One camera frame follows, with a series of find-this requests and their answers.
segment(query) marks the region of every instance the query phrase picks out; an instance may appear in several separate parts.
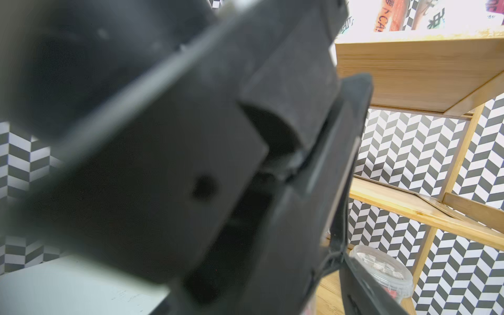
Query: clear plastic cup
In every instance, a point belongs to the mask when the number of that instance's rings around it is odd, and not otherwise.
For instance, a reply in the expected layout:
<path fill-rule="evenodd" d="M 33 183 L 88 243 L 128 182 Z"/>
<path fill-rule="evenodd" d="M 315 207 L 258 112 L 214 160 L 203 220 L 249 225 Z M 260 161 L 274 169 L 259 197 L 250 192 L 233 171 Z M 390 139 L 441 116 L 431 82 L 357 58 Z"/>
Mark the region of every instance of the clear plastic cup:
<path fill-rule="evenodd" d="M 413 276 L 397 259 L 366 245 L 356 245 L 349 255 L 357 259 L 397 303 L 413 295 Z"/>

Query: wooden shelf board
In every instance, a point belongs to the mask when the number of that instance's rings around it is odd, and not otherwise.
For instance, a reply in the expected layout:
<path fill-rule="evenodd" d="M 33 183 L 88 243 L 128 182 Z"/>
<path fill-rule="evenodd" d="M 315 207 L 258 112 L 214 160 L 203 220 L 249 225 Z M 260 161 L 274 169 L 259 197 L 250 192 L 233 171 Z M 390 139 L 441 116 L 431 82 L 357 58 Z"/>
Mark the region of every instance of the wooden shelf board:
<path fill-rule="evenodd" d="M 504 234 L 476 222 L 452 218 L 415 193 L 407 193 L 389 185 L 354 177 L 350 187 L 350 198 L 504 250 Z"/>
<path fill-rule="evenodd" d="M 443 113 L 504 70 L 503 26 L 349 34 L 335 43 L 339 75 L 371 73 L 376 106 Z"/>

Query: chevron patterned wall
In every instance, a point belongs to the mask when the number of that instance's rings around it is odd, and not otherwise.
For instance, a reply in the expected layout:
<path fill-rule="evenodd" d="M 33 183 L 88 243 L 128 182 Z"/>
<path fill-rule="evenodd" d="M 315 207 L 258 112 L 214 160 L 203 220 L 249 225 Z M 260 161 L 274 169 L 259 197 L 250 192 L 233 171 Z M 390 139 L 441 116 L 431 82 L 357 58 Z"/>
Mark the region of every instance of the chevron patterned wall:
<path fill-rule="evenodd" d="M 35 137 L 0 122 L 0 206 L 12 204 L 60 161 Z M 59 257 L 59 250 L 33 237 L 0 236 L 0 274 Z"/>
<path fill-rule="evenodd" d="M 496 208 L 504 201 L 504 94 L 486 103 L 454 187 Z M 355 173 L 436 196 L 463 120 L 370 110 Z M 349 240 L 412 267 L 425 225 L 351 200 Z M 419 315 L 492 314 L 504 307 L 504 253 L 438 230 L 413 294 Z"/>

